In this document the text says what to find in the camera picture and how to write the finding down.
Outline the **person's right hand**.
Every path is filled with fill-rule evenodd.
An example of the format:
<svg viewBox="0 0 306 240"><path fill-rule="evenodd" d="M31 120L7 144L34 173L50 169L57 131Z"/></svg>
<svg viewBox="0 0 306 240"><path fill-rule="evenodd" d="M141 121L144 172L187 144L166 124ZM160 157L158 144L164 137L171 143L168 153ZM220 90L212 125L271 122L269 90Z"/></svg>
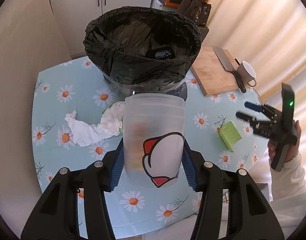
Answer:
<svg viewBox="0 0 306 240"><path fill-rule="evenodd" d="M287 152L287 155L284 161L285 163L291 161L298 154L298 151L299 151L299 144L300 144L300 137L301 137L301 127L299 125L299 120L295 122L295 129L298 135L297 144L289 146L288 152ZM271 140L268 141L267 147L268 147L269 159L272 160L273 157L275 156L275 146L273 145L273 142Z"/></svg>

